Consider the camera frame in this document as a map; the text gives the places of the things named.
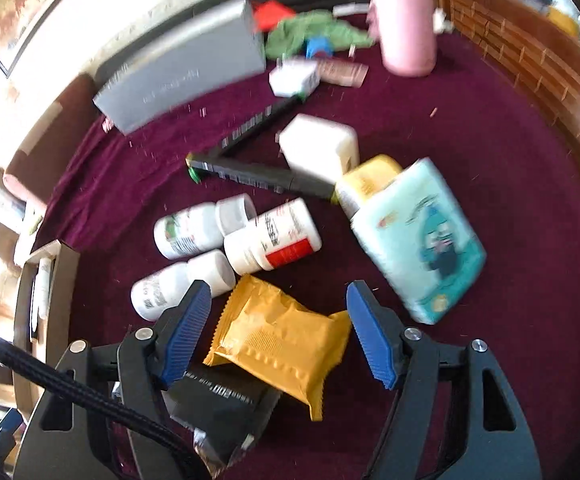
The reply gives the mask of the large white pill bottle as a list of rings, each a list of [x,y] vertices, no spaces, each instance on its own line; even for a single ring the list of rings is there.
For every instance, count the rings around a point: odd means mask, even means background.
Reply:
[[[196,280],[209,285],[212,297],[216,298],[235,287],[235,271],[218,249],[176,262],[132,285],[133,309],[145,321],[154,322],[166,309],[177,307]]]

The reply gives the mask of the yellow snack packet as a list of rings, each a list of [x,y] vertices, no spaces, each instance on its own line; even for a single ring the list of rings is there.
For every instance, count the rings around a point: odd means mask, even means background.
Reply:
[[[305,403],[311,420],[320,422],[326,378],[341,363],[351,330],[347,312],[313,312],[245,275],[228,298],[203,363],[241,367]]]

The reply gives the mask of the black snack packet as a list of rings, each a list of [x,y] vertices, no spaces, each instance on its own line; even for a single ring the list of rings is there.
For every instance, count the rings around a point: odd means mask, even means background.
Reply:
[[[256,445],[282,392],[233,364],[192,365],[163,392],[172,420],[193,434],[212,478]]]

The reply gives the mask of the teal cartoon tissue pack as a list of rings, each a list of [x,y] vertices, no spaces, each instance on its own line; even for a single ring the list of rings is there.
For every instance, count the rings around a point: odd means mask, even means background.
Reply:
[[[419,159],[356,212],[351,228],[410,316],[433,325],[481,273],[486,252],[431,159]]]

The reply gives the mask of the white bottle green label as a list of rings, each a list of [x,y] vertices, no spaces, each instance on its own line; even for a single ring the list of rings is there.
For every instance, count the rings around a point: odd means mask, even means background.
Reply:
[[[160,218],[154,224],[154,243],[169,260],[188,258],[223,246],[225,237],[256,217],[249,194],[207,202]]]

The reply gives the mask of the white bottle red label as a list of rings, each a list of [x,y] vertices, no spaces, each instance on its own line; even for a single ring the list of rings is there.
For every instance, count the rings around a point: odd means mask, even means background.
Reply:
[[[239,275],[272,271],[321,248],[321,237],[303,198],[266,211],[224,240],[225,255]]]

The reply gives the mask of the cardboard tray box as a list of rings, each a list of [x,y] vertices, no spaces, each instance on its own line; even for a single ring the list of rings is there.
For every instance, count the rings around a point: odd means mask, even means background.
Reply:
[[[33,252],[20,274],[13,344],[50,366],[68,347],[78,262],[78,252],[54,240]]]

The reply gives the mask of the white rectangular jar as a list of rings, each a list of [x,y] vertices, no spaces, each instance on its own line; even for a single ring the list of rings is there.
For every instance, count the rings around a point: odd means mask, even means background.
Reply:
[[[297,114],[279,133],[278,144],[292,171],[329,183],[359,165],[357,133],[340,122]]]

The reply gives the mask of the white usb charger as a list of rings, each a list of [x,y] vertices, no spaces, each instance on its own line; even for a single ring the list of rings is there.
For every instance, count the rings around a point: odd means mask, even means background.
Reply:
[[[269,73],[268,82],[277,98],[305,99],[320,84],[318,64],[303,58],[288,58]]]

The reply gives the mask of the grey red dragonfly box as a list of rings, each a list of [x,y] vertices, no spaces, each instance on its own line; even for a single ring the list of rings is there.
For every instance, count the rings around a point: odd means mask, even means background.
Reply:
[[[266,69],[249,0],[229,0],[165,32],[107,79],[93,98],[124,134],[199,96]]]

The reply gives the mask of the blue small object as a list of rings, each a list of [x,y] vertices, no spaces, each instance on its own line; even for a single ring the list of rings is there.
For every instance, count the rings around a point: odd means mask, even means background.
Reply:
[[[331,58],[333,47],[325,36],[308,38],[305,44],[305,58]]]

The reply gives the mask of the green cloth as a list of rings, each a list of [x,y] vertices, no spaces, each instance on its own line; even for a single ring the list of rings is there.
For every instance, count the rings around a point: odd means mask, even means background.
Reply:
[[[307,40],[323,37],[334,51],[355,46],[369,48],[375,44],[368,32],[347,21],[338,20],[331,12],[314,10],[285,18],[267,36],[265,55],[269,60],[289,58],[302,51]]]

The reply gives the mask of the wooden brick pattern ledge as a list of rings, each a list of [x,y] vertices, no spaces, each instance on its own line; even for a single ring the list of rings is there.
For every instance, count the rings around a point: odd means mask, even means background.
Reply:
[[[540,110],[580,173],[580,42],[518,0],[439,0],[482,58]]]

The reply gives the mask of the red bag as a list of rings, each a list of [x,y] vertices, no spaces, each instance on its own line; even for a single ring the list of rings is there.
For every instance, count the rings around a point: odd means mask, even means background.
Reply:
[[[261,32],[269,32],[281,21],[293,18],[295,11],[277,0],[267,0],[265,2],[255,2],[253,4],[254,20],[257,28]]]

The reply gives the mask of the pink thermos bottle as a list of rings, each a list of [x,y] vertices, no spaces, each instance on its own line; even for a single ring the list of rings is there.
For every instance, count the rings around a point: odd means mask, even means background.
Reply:
[[[424,77],[436,63],[435,0],[372,0],[383,65],[398,76]]]

